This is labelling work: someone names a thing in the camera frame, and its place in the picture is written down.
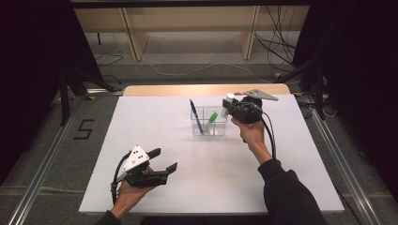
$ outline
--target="transparent cup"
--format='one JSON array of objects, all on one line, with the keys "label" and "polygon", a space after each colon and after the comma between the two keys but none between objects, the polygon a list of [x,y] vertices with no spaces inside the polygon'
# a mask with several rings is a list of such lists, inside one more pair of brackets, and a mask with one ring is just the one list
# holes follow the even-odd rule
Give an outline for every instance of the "transparent cup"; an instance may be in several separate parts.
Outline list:
[{"label": "transparent cup", "polygon": [[[225,135],[225,125],[227,118],[221,117],[222,107],[196,107],[196,113],[198,115],[199,123],[204,131],[204,134],[200,132],[200,128],[198,126],[198,122],[196,117],[191,111],[191,124],[192,124],[192,135],[205,135],[205,136],[222,136]],[[214,113],[217,114],[217,117],[214,121],[210,121],[210,118],[214,116]]]}]

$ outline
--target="green marker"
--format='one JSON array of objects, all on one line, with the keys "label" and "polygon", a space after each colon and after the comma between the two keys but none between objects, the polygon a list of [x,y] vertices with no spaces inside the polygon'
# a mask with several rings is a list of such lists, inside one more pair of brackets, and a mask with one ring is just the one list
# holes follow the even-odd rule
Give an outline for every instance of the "green marker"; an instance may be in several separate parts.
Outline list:
[{"label": "green marker", "polygon": [[207,121],[207,124],[205,125],[205,131],[209,131],[211,124],[213,124],[213,122],[217,119],[217,113],[214,112],[210,118]]}]

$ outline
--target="cable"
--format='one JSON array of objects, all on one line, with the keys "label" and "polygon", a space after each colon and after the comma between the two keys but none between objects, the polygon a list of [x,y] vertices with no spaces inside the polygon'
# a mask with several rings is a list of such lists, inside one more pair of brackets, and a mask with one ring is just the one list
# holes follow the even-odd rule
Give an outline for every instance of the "cable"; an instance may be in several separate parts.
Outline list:
[{"label": "cable", "polygon": [[119,84],[123,84],[118,78],[116,78],[115,76],[112,76],[112,75],[103,75],[102,77],[112,77],[112,78],[114,78],[116,81],[117,81],[117,83],[119,83]]},{"label": "cable", "polygon": [[117,165],[116,171],[115,171],[115,176],[114,176],[114,181],[111,183],[111,192],[112,192],[112,201],[114,204],[116,203],[116,194],[117,194],[117,184],[120,181],[117,181],[117,175],[119,174],[120,167],[122,166],[123,162],[130,156],[131,151],[129,151],[122,159],[120,160],[119,164]]},{"label": "cable", "polygon": [[289,32],[290,32],[290,26],[292,25],[293,17],[295,17],[295,14],[296,14],[296,7],[294,7],[294,9],[293,9],[293,14],[292,14],[292,17],[290,18],[289,27],[287,28],[287,34],[286,34],[287,43],[289,42],[288,36],[289,36]]},{"label": "cable", "polygon": [[328,117],[328,118],[333,118],[333,117],[336,116],[336,114],[337,114],[337,110],[334,111],[333,114],[331,114],[331,113],[329,113],[329,112],[326,112],[325,109],[323,109],[323,108],[322,108],[322,112],[323,112],[324,115],[325,115],[326,117]]},{"label": "cable", "polygon": [[[265,38],[263,38],[263,37],[260,37],[256,32],[254,32],[254,34],[257,35],[257,38],[260,38],[262,41],[269,42],[269,43],[271,43],[271,44],[283,45],[283,44],[280,43],[280,42],[270,41],[270,40],[267,40],[267,39],[265,39]],[[291,45],[291,44],[288,44],[288,43],[287,43],[287,46],[288,46],[289,48],[296,49],[296,46],[293,46],[293,45]]]},{"label": "cable", "polygon": [[289,82],[289,83],[285,83],[286,85],[292,85],[292,84],[295,84],[295,83],[300,83],[300,81],[297,81],[297,82]]},{"label": "cable", "polygon": [[247,73],[249,73],[249,74],[250,74],[252,77],[254,77],[256,80],[261,81],[261,82],[264,82],[264,83],[270,83],[269,81],[266,81],[266,80],[263,80],[263,79],[261,79],[261,78],[256,77],[254,74],[252,74],[248,69],[246,69],[246,68],[244,68],[244,67],[237,67],[237,66],[233,66],[233,65],[230,65],[230,64],[212,64],[212,65],[210,65],[210,66],[200,67],[200,68],[194,69],[194,70],[192,70],[192,71],[190,71],[190,72],[187,72],[187,73],[172,74],[172,73],[163,73],[163,72],[159,72],[153,65],[151,65],[150,63],[147,63],[146,61],[144,61],[144,62],[145,62],[146,64],[148,64],[150,67],[152,67],[152,68],[155,70],[155,72],[158,73],[158,74],[161,75],[161,76],[171,76],[171,77],[188,76],[188,75],[190,75],[190,74],[193,74],[194,72],[197,72],[197,71],[200,71],[200,70],[203,70],[203,69],[206,69],[206,68],[212,68],[212,67],[215,67],[215,66],[223,65],[223,66],[228,66],[228,67],[231,67],[231,68],[242,69],[242,70],[246,71]]},{"label": "cable", "polygon": [[[282,35],[282,32],[281,32],[281,30],[282,30],[282,23],[283,23],[283,21],[284,21],[284,19],[285,19],[285,15],[286,15],[286,12],[287,12],[287,10],[289,9],[289,7],[287,7],[286,10],[284,11],[283,19],[282,19],[282,21],[281,21],[281,7],[278,6],[278,21],[277,21],[277,22],[275,22],[273,16],[271,15],[270,10],[269,10],[269,7],[266,7],[266,8],[267,8],[269,17],[271,18],[272,23],[274,24],[274,27],[275,27],[275,30],[273,31],[272,40],[271,40],[271,42],[269,43],[269,45],[268,45],[268,47],[267,47],[266,49],[270,50],[270,49],[271,49],[270,46],[271,46],[271,44],[272,44],[272,42],[273,42],[273,39],[274,39],[275,37],[278,38],[278,39],[282,42],[283,50],[284,50],[284,53],[286,54],[287,59],[284,59],[283,57],[280,57],[280,56],[279,56],[279,57],[282,58],[282,59],[283,59],[286,63],[288,63],[289,65],[293,66],[293,65],[291,64],[291,60],[290,60],[290,57],[289,57],[289,54],[293,56],[293,54],[292,54],[292,52],[290,51],[290,48],[289,48],[289,46],[291,46],[291,45],[290,45],[288,42],[286,42],[286,41],[284,40],[283,35]],[[292,21],[293,21],[293,17],[294,17],[294,15],[295,15],[295,13],[296,13],[296,8],[294,8],[294,11],[293,11],[293,14],[292,14],[292,17],[291,17],[289,26],[288,26],[288,32],[287,32],[286,35],[288,35],[288,33],[289,33],[289,31],[290,31],[290,26],[291,26],[291,23],[292,23]],[[269,53],[268,53],[268,62],[270,63],[270,55],[269,55]]]},{"label": "cable", "polygon": [[120,55],[120,54],[109,54],[109,53],[104,53],[104,54],[100,55],[99,57],[97,57],[96,59],[100,59],[103,55],[110,55],[110,56],[115,56],[115,57],[119,57],[119,58],[114,60],[114,62],[112,62],[112,63],[109,63],[109,64],[98,64],[98,66],[110,66],[113,63],[123,59],[123,55]]},{"label": "cable", "polygon": [[273,132],[272,122],[271,122],[269,116],[268,116],[265,112],[263,112],[263,114],[265,114],[265,115],[267,116],[268,121],[269,121],[269,126],[271,127],[271,132],[269,132],[268,126],[267,126],[267,124],[266,124],[266,121],[264,121],[263,117],[261,117],[261,121],[263,122],[264,127],[266,127],[268,136],[269,136],[270,141],[271,141],[271,146],[272,146],[272,157],[273,157],[273,158],[276,158],[275,135],[274,135],[274,132]]},{"label": "cable", "polygon": [[307,113],[306,115],[304,115],[304,119],[308,119],[308,118],[310,118],[311,116],[313,116],[313,109],[312,109],[312,108],[310,108],[310,110],[308,111],[308,113]]},{"label": "cable", "polygon": [[261,44],[266,50],[268,50],[268,51],[274,53],[276,56],[278,56],[279,58],[281,58],[282,60],[284,60],[284,62],[286,62],[286,63],[289,64],[290,66],[293,66],[287,59],[283,58],[282,56],[280,56],[278,53],[276,53],[275,51],[273,51],[273,50],[270,48],[270,44],[271,44],[271,43],[274,43],[272,40],[269,40],[268,42],[269,42],[270,44],[269,44],[269,46],[266,46],[266,45],[262,42],[261,38],[258,36],[257,33],[254,33],[254,36],[257,38],[257,40],[260,42],[260,44]]}]

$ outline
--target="hand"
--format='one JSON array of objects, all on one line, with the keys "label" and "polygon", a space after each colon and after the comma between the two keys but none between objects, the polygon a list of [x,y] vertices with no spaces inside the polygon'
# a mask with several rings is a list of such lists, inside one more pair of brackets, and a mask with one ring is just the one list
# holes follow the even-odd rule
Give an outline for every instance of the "hand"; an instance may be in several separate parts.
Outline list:
[{"label": "hand", "polygon": [[132,187],[126,180],[122,181],[112,214],[118,219],[123,218],[153,188],[155,187]]},{"label": "hand", "polygon": [[260,164],[272,159],[265,141],[264,141],[264,125],[261,121],[246,125],[232,118],[231,122],[239,127],[240,137],[248,144],[249,149],[253,152]]}]

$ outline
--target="blue pen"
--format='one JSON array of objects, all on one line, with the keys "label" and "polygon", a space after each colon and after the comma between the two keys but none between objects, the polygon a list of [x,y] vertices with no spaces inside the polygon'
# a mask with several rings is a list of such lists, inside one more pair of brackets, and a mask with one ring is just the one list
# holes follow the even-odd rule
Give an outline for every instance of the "blue pen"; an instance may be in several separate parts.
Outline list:
[{"label": "blue pen", "polygon": [[193,105],[193,101],[191,99],[190,99],[190,102],[191,102],[192,112],[195,115],[196,123],[198,124],[198,127],[199,127],[199,131],[200,131],[201,134],[204,134],[204,132],[202,130],[202,125],[199,122],[198,114],[196,113],[195,105]]}]

